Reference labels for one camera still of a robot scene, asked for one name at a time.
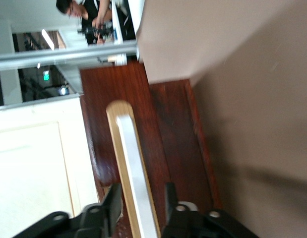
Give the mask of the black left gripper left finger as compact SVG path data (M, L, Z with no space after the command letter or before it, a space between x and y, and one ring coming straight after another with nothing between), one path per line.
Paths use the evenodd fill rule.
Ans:
M122 185L114 183L101 203L87 205L79 217L76 238L110 238L122 210Z

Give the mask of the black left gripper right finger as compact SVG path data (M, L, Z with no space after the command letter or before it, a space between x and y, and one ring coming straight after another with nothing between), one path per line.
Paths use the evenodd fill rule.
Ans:
M200 230L203 224L201 214L191 210L186 204L178 201L174 183L165 185L166 225L161 237L163 238L201 238Z

